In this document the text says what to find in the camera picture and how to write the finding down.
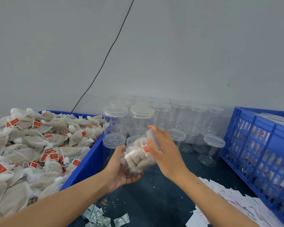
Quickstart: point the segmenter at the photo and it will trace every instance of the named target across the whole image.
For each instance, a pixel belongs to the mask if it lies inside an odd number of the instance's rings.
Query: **hand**
[[[155,125],[148,126],[155,132],[155,136],[159,141],[160,149],[159,151],[152,141],[152,139],[147,139],[147,146],[149,152],[155,158],[158,166],[165,177],[175,182],[179,175],[188,171],[185,166],[178,147],[174,144],[168,131],[161,131]]]
[[[122,150],[124,148],[125,145],[121,145],[115,149],[113,156],[103,170],[103,174],[108,179],[107,193],[113,192],[124,184],[134,183],[138,181],[143,175],[143,173],[140,173],[126,177],[126,175],[123,173],[123,171],[121,170],[120,159]]]

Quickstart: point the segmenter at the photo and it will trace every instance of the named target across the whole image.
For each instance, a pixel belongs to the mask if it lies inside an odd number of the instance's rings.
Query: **black cable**
[[[106,55],[106,57],[105,57],[105,59],[104,59],[104,61],[103,61],[103,64],[102,64],[102,66],[101,66],[99,72],[101,71],[101,69],[102,69],[102,67],[103,67],[103,65],[104,65],[104,63],[105,63],[105,61],[106,61],[106,58],[108,57],[108,54],[110,53],[112,47],[114,46],[116,40],[118,39],[118,37],[119,37],[119,35],[120,35],[120,33],[121,33],[121,30],[122,30],[122,28],[123,28],[124,22],[125,22],[125,20],[126,20],[128,14],[129,14],[129,11],[130,11],[130,9],[131,9],[131,6],[133,5],[133,1],[134,1],[134,0],[132,0],[132,2],[131,2],[131,5],[130,5],[128,11],[127,11],[127,14],[126,14],[125,18],[124,18],[124,21],[123,21],[123,23],[122,23],[122,25],[121,25],[121,28],[120,28],[120,30],[119,30],[119,33],[118,33],[118,35],[117,35],[115,41],[114,41],[113,44],[111,45],[111,47],[110,47],[110,49],[109,49],[109,51],[108,51],[108,53],[107,53],[107,55]],[[95,78],[94,78],[94,80],[92,81],[91,85],[87,88],[87,90],[86,90],[86,91],[84,92],[84,94],[81,96],[81,98],[80,98],[79,101],[76,103],[76,106],[72,109],[71,112],[73,112],[73,110],[77,107],[77,105],[78,105],[78,103],[80,102],[80,100],[82,99],[82,97],[85,95],[85,93],[87,93],[87,91],[90,89],[90,87],[92,86],[92,84],[95,82],[95,79],[97,78],[99,72],[97,73],[97,75],[95,76]]]

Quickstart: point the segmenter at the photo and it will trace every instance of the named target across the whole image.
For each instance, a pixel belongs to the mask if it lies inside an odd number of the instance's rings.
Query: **right hand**
[[[148,126],[155,132],[155,136],[159,141],[159,151],[152,141],[147,139],[147,146],[149,152],[155,158],[158,166],[165,177],[175,182],[179,175],[188,171],[185,166],[178,147],[174,144],[169,132],[167,130],[161,131],[155,125]]]

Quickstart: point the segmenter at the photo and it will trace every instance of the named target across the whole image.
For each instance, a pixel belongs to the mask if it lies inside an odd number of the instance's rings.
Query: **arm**
[[[160,131],[156,126],[149,128],[155,131],[162,150],[159,151],[151,139],[147,140],[160,170],[193,200],[214,227],[258,226],[187,169],[168,131]]]
[[[120,170],[123,146],[117,147],[106,168],[63,191],[48,196],[0,221],[0,227],[65,227],[93,202],[118,187],[136,182],[141,174],[126,178]]]

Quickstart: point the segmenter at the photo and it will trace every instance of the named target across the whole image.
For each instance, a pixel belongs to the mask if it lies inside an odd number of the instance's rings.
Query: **blue plastic basket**
[[[93,116],[88,114],[78,114],[78,113],[70,113],[65,111],[51,111],[55,114],[73,114],[77,118],[79,116],[83,116],[83,118],[87,116]],[[104,138],[104,134],[100,136],[100,138],[95,142],[94,146],[90,149],[81,163],[77,166],[77,168],[72,172],[71,176],[67,179],[64,185],[61,187],[61,190],[64,190],[78,182],[83,181],[84,179],[95,175],[99,172],[101,165],[109,154],[109,150],[103,148],[102,140]]]
[[[284,224],[284,125],[259,116],[284,111],[234,109],[221,157]]]

